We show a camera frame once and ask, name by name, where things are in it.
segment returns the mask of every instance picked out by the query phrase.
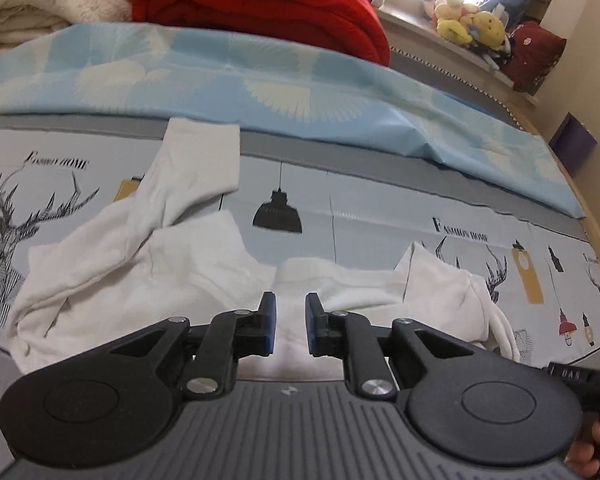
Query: wooden edge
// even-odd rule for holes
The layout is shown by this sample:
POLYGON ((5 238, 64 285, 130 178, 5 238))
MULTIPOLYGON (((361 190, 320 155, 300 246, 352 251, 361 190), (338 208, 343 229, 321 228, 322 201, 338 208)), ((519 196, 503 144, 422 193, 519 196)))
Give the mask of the wooden edge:
MULTIPOLYGON (((536 127, 533 125, 533 123, 531 121, 529 121, 529 119, 527 119, 518 110, 518 108, 515 105, 507 104, 507 107, 509 107, 509 110, 511 111, 511 113, 518 120, 518 122, 520 123, 520 126, 522 126, 530 134, 542 138, 542 136, 540 135, 540 132, 538 132, 536 127)), ((584 197, 580 193, 580 190, 578 189, 575 182, 571 178, 571 175, 567 172, 567 170, 564 169, 564 166, 562 165, 560 160, 558 160, 558 157, 555 155, 554 150, 549 148, 549 151, 554 156, 555 163, 558 165, 558 168, 560 168, 560 171, 562 171, 562 174, 564 175, 565 179, 569 183, 571 190, 573 191, 574 195, 580 202, 580 206, 582 206, 582 209, 584 210, 584 214, 586 216, 584 218, 580 219, 580 223, 582 224, 584 232, 586 233, 587 238, 589 239, 589 243, 591 244, 591 247, 593 247, 593 250, 596 251, 596 256, 598 257, 598 261, 600 263, 600 226, 598 225, 598 222, 596 221, 595 217, 591 213, 591 209, 589 209, 589 206, 587 206, 587 202, 586 202, 586 200, 584 200, 584 197)))

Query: red blanket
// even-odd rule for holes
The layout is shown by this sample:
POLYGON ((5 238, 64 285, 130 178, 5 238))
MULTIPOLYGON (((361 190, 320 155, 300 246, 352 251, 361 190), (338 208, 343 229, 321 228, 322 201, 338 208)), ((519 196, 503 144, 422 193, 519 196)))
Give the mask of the red blanket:
POLYGON ((235 30, 389 64, 389 44, 368 0, 134 0, 133 19, 235 30))

